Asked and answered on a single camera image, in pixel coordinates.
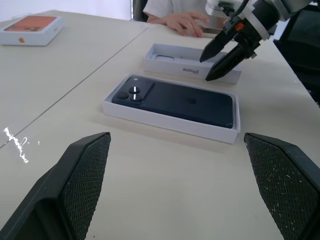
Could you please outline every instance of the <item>robotic arm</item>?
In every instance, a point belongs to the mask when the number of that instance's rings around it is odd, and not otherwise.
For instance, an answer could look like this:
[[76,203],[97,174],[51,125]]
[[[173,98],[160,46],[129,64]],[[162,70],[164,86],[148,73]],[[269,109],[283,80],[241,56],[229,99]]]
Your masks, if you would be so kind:
[[278,21],[286,21],[313,0],[207,0],[206,11],[216,17],[230,17],[223,30],[205,48],[200,58],[213,58],[234,39],[238,45],[211,68],[206,80],[216,80],[229,73],[244,59],[256,57],[255,49],[267,40],[268,30]]

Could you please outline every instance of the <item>orange phone box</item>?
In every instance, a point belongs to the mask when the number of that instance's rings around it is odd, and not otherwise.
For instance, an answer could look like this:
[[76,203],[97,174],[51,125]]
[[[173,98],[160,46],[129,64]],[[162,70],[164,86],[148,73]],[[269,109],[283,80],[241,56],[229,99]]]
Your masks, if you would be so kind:
[[26,16],[0,29],[0,44],[46,46],[64,26],[60,16]]

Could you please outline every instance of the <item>person's hand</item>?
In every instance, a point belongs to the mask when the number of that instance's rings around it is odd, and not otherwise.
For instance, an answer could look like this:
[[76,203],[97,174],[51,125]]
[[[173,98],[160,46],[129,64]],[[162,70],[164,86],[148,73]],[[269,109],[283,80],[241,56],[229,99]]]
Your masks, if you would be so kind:
[[196,19],[209,23],[210,19],[200,12],[183,12],[172,13],[168,16],[161,18],[162,24],[167,25],[170,29],[176,30],[179,34],[187,36],[185,29],[193,37],[204,37],[204,33],[201,30],[201,26],[196,22]]

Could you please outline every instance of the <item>table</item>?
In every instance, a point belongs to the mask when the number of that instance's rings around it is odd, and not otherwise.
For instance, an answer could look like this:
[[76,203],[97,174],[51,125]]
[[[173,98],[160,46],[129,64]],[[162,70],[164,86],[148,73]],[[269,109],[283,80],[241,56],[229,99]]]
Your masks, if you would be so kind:
[[[320,166],[320,110],[272,42],[241,63],[237,85],[143,72],[153,43],[203,48],[209,39],[182,37],[152,25],[27,129],[24,164],[13,142],[0,150],[0,227],[69,144],[111,132],[100,199],[88,240],[281,240],[258,190],[245,132],[296,144]],[[235,46],[230,42],[226,51]],[[102,112],[105,96],[129,73],[197,83],[238,93],[242,131],[230,145]]]
[[147,29],[142,22],[61,11],[44,14],[66,22],[46,47],[0,45],[0,147],[8,140],[2,130],[19,133]]

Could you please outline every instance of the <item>phone box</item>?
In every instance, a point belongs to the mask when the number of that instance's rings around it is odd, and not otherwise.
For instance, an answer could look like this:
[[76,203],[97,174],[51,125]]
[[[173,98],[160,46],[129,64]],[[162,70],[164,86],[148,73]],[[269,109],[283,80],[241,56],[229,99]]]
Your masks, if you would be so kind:
[[29,15],[0,29],[0,44],[46,46],[64,26],[60,16]]
[[131,76],[137,79],[139,77],[142,77],[139,75],[132,74],[127,76],[103,101],[102,108],[104,114],[141,124],[155,126],[158,128],[190,134],[206,139],[217,140],[228,144],[235,143],[237,136],[241,130],[239,99],[236,94],[212,90],[204,87],[198,87],[190,83],[181,83],[172,80],[147,77],[151,80],[156,80],[160,82],[166,82],[180,86],[186,86],[229,95],[233,99],[233,128],[224,128],[112,103],[113,96]]
[[[227,53],[220,52],[208,61],[200,62],[202,53],[203,49],[156,43],[144,58],[144,70],[160,74],[206,79],[214,63]],[[215,81],[236,84],[240,75],[240,67],[236,66],[226,76]]]

